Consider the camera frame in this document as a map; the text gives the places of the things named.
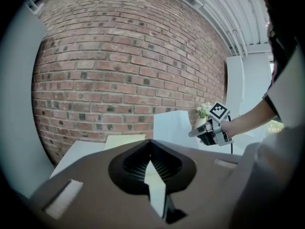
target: hand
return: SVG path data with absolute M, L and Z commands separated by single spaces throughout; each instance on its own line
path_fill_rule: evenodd
M 236 135 L 231 121 L 222 121 L 221 130 L 227 133 L 229 140 Z

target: ceiling beam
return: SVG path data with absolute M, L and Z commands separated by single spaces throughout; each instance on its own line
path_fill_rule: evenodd
M 262 53 L 262 52 L 271 53 L 272 52 L 271 47 L 268 43 L 249 45 L 246 47 L 247 47 L 248 53 Z

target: red brick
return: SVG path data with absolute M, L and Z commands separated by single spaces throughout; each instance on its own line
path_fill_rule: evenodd
M 68 113 L 69 120 L 80 120 L 80 114 L 79 113 Z
M 157 87 L 157 88 L 164 88 L 164 81 L 158 81 L 158 80 L 152 80 L 152 79 L 149 79 L 149 81 L 150 81 L 149 86 Z
M 68 72 L 68 79 L 70 79 L 70 80 L 79 80 L 79 79 L 81 79 L 81 71 Z
M 170 42 L 170 44 L 173 44 L 176 47 L 181 48 L 181 43 L 180 42 L 178 42 L 178 41 L 176 41 L 176 40 L 174 40 L 172 38 L 169 39 L 169 42 Z
M 145 132 L 145 139 L 153 139 L 153 131 Z
M 118 71 L 118 72 L 131 73 L 131 74 L 139 73 L 138 66 L 124 64 L 124 63 L 116 63 L 116 62 L 105 62 L 105 61 L 99 62 L 99 64 L 96 66 L 96 69 Z
M 104 78 L 104 74 L 102 72 L 86 72 L 87 80 L 102 80 Z
M 89 123 L 77 123 L 77 128 L 85 131 L 92 131 L 92 124 Z
M 167 63 L 173 66 L 177 66 L 178 62 L 172 58 L 166 57 L 166 56 L 161 56 L 160 61 L 163 63 Z
M 206 75 L 200 73 L 199 71 L 196 71 L 196 76 L 198 76 L 200 79 L 204 80 L 204 81 L 208 81 L 208 78 Z
M 190 80 L 185 80 L 185 85 L 194 88 L 194 82 L 190 81 Z
M 53 73 L 52 80 L 54 81 L 62 81 L 66 79 L 66 72 Z
M 185 101 L 176 101 L 176 107 L 183 107 L 183 108 L 194 108 L 195 103 L 192 102 L 185 102 Z
M 186 71 L 187 71 L 188 73 L 190 73 L 190 74 L 194 74 L 194 75 L 195 75 L 195 70 L 194 70 L 192 67 L 190 67 L 190 66 L 187 66 L 187 67 L 186 67 Z
M 117 45 L 117 44 L 103 44 L 102 50 L 106 51 L 114 51 L 114 52 L 123 52 L 123 53 L 130 53 L 134 55 L 141 55 L 142 50 L 139 48 L 134 48 L 125 45 Z
M 64 94 L 59 92 L 53 92 L 52 98 L 55 100 L 64 100 Z
M 178 86 L 178 91 L 179 92 L 183 92 L 183 93 L 187 93 L 187 94 L 192 94 L 192 95 L 196 95 L 196 90 L 186 87 L 186 86 Z
M 133 125 L 134 131 L 149 131 L 151 130 L 150 124 L 134 124 Z
M 35 116 L 35 121 L 42 123 L 42 124 L 46 124 L 46 125 L 50 124 L 50 120 L 48 118 L 41 117 L 41 116 Z
M 156 92 L 157 97 L 170 97 L 171 92 L 168 90 L 158 89 Z
M 124 122 L 125 123 L 138 123 L 139 122 L 139 116 L 137 116 L 137 115 L 125 115 Z
M 203 93 L 204 98 L 213 99 L 213 96 L 209 93 Z
M 178 61 L 180 61 L 180 58 L 181 58 L 179 54 L 177 54 L 175 52 L 172 52 L 172 51 L 168 51 L 168 56 L 171 57 L 171 58 L 174 58 Z
M 59 103 L 58 109 L 61 110 L 68 110 L 69 109 L 69 103 Z
M 182 85 L 184 85 L 184 82 L 185 82 L 184 79 L 182 79 L 180 77 L 177 77 L 177 76 L 174 76 L 173 74 L 167 74 L 167 73 L 159 73 L 158 78 L 163 79 L 163 80 L 167 80 L 167 81 L 170 81 L 170 82 L 179 83 L 179 84 L 182 84 Z
M 125 103 L 127 103 L 127 104 L 161 105 L 161 99 L 139 97 L 139 96 L 125 96 Z
M 74 89 L 78 91 L 91 91 L 92 85 L 92 82 L 75 82 Z
M 193 61 L 193 62 L 196 62 L 196 59 L 191 56 L 190 54 L 187 54 L 187 58 L 190 60 L 190 61 Z
M 68 60 L 105 60 L 107 56 L 108 56 L 107 52 L 91 52 L 91 51 L 69 52 Z
M 128 14 L 128 13 L 124 13 L 122 14 L 123 18 L 129 18 L 129 19 L 133 19 L 133 20 L 139 20 L 139 16 L 135 15 L 135 14 Z
M 158 63 L 156 61 L 153 60 L 149 60 L 149 59 L 144 59 L 144 58 L 140 58 L 140 57 L 132 57 L 131 63 L 134 64 L 139 64 L 139 65 L 144 65 L 144 66 L 149 66 L 161 71 L 166 71 L 166 66 L 164 64 Z
M 112 42 L 119 43 L 119 44 L 125 44 L 125 45 L 131 45 L 132 39 L 126 38 L 126 37 L 114 36 Z
M 192 68 L 194 68 L 196 70 L 199 70 L 199 66 L 197 64 L 195 64 L 194 62 L 192 62 L 184 57 L 181 57 L 181 62 L 185 63 L 188 66 L 191 66 Z
M 85 103 L 73 103 L 73 110 L 79 112 L 89 112 L 90 106 L 90 104 Z
M 129 61 L 129 55 L 122 54 L 122 53 L 111 52 L 109 54 L 109 60 L 110 61 L 118 61 L 118 62 L 128 62 Z
M 112 131 L 115 132 L 126 132 L 128 131 L 128 125 L 112 125 Z
M 104 103 L 122 103 L 123 95 L 118 94 L 103 94 L 102 101 Z
M 180 75 L 181 75 L 181 77 L 184 77 L 184 78 L 186 78 L 186 79 L 189 79 L 189 80 L 191 80 L 191 81 L 193 81 L 193 82 L 198 82 L 198 77 L 197 77 L 197 76 L 194 76 L 194 75 L 192 75 L 192 74 L 189 74 L 189 73 L 186 72 L 186 71 L 181 71 L 181 72 L 180 72 Z
M 105 73 L 106 82 L 121 82 L 123 83 L 125 75 L 119 73 Z
M 65 111 L 53 110 L 53 117 L 54 118 L 59 118 L 59 119 L 66 119 L 67 118 L 67 113 Z
M 204 82 L 204 85 L 209 89 L 214 89 L 213 85 L 209 82 Z
M 157 61 L 160 59 L 160 54 L 158 54 L 156 52 L 148 51 L 148 50 L 143 50 L 142 56 L 145 58 L 154 59 Z
M 175 100 L 162 99 L 162 106 L 175 106 Z
M 192 99 L 193 99 L 192 95 L 183 94 L 183 100 L 185 100 L 185 101 L 192 101 Z
M 76 62 L 76 69 L 93 69 L 94 61 L 78 61 Z
M 81 137 L 83 131 L 74 131 L 74 130 L 69 130 L 70 136 L 72 137 Z
M 204 81 L 203 79 L 200 79 L 200 78 L 199 78 L 199 81 L 198 81 L 198 83 L 199 83 L 200 85 L 203 85 L 203 86 L 204 86 L 204 84 L 205 84 L 205 81 Z
M 202 91 L 197 91 L 197 96 L 203 97 L 203 92 Z
M 202 86 L 202 85 L 199 85 L 197 83 L 195 83 L 195 86 L 194 86 L 196 89 L 198 90 L 201 90 L 203 92 L 206 92 L 207 88 L 205 86 Z
M 129 31 L 135 31 L 137 29 L 137 27 L 134 25 L 123 24 L 123 23 L 118 23 L 117 28 L 123 30 L 129 30 Z
M 180 75 L 180 71 L 177 69 L 177 68 L 175 68 L 175 67 L 172 67 L 172 66 L 167 66 L 167 72 L 169 73 L 169 74 L 175 74 L 175 75 Z
M 94 86 L 94 90 L 96 91 L 104 91 L 104 92 L 117 92 L 123 94 L 135 94 L 136 87 L 129 85 L 120 85 L 113 83 L 96 83 Z
M 86 114 L 86 121 L 95 121 L 98 122 L 102 118 L 99 114 Z
M 138 87 L 137 95 L 155 96 L 156 90 L 152 88 Z
M 75 62 L 56 62 L 53 63 L 48 70 L 49 71 L 64 71 L 64 70 L 73 70 Z
M 67 100 L 100 102 L 101 95 L 96 93 L 67 93 Z
M 69 135 L 69 130 L 67 130 L 67 129 L 57 128 L 57 132 L 58 132 L 58 134 L 60 134 L 60 135 L 65 135 L 65 136 L 68 136 L 68 135 Z
M 33 98 L 52 99 L 52 92 L 34 92 Z
M 196 97 L 196 96 L 193 96 L 193 102 L 204 103 L 204 98 L 203 98 L 203 97 Z
M 162 113 L 169 112 L 169 111 L 171 111 L 171 109 L 168 107 L 154 107 L 153 108 L 154 114 L 162 114 Z
M 37 101 L 37 106 L 40 108 L 45 108 L 46 105 L 46 101 Z
M 157 31 L 157 32 L 161 32 L 161 30 L 162 30 L 161 28 L 154 26 L 154 25 L 150 25 L 150 24 L 147 24 L 146 28 L 149 30 Z
M 122 123 L 123 118 L 121 115 L 104 115 L 103 116 L 104 123 Z
M 147 18 L 143 18 L 143 17 L 140 17 L 140 21 L 143 21 L 143 22 L 146 22 L 148 24 L 152 24 L 152 25 L 155 25 L 157 27 L 160 27 L 161 29 L 164 29 L 164 30 L 169 30 L 169 28 L 161 23 L 158 23 L 158 22 L 155 22 L 153 20 L 150 20 L 150 19 L 147 19 Z
M 154 70 L 147 69 L 147 68 L 140 68 L 140 75 L 157 78 L 158 71 L 154 71 Z
M 175 84 L 175 83 L 165 82 L 164 83 L 164 88 L 169 89 L 169 90 L 173 90 L 173 91 L 177 91 L 178 90 L 178 85 Z
M 111 16 L 96 16 L 94 21 L 109 21 L 111 18 Z
M 74 43 L 74 41 L 75 41 L 75 37 L 67 37 L 59 40 L 58 45 L 71 44 Z
M 132 37 L 132 38 L 136 38 L 136 39 L 140 39 L 140 40 L 144 39 L 144 35 L 142 33 L 134 32 L 134 31 L 120 30 L 120 29 L 115 29 L 115 28 L 107 29 L 106 34 Z
M 182 99 L 183 98 L 183 94 L 182 93 L 177 93 L 177 92 L 172 92 L 171 98 Z
M 164 41 L 161 41 L 161 40 L 159 40 L 159 39 L 157 39 L 155 37 L 152 37 L 152 36 L 145 36 L 145 41 L 151 42 L 153 44 L 157 44 L 159 46 L 164 47 Z
M 111 40 L 112 36 L 107 35 L 84 35 L 77 36 L 75 42 L 111 42 Z
M 144 107 L 144 106 L 135 106 L 134 113 L 135 114 L 151 114 L 152 109 L 151 107 Z
M 73 89 L 73 82 L 61 82 L 59 83 L 60 90 L 71 90 Z
M 50 119 L 50 125 L 66 127 L 66 128 L 75 128 L 75 123 L 71 121 Z
M 153 115 L 145 116 L 145 122 L 146 123 L 153 123 Z
M 137 84 L 137 85 L 144 85 L 144 77 L 141 76 L 126 76 L 126 83 L 132 83 L 132 84 Z

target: white wall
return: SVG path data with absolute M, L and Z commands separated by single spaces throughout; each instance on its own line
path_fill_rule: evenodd
M 39 140 L 31 105 L 36 54 L 46 28 L 22 5 L 0 42 L 0 166 L 29 197 L 54 170 Z
M 244 66 L 244 100 L 241 114 L 253 109 L 267 92 L 271 82 L 271 69 L 268 55 L 252 53 L 243 58 Z M 254 137 L 255 141 L 262 141 L 266 133 L 266 125 L 252 130 L 246 135 Z

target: white table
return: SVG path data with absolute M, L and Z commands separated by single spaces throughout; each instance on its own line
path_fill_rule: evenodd
M 65 156 L 61 159 L 50 178 L 60 173 L 62 170 L 73 164 L 75 161 L 87 155 L 103 151 L 105 143 L 93 143 L 84 141 L 75 141 Z

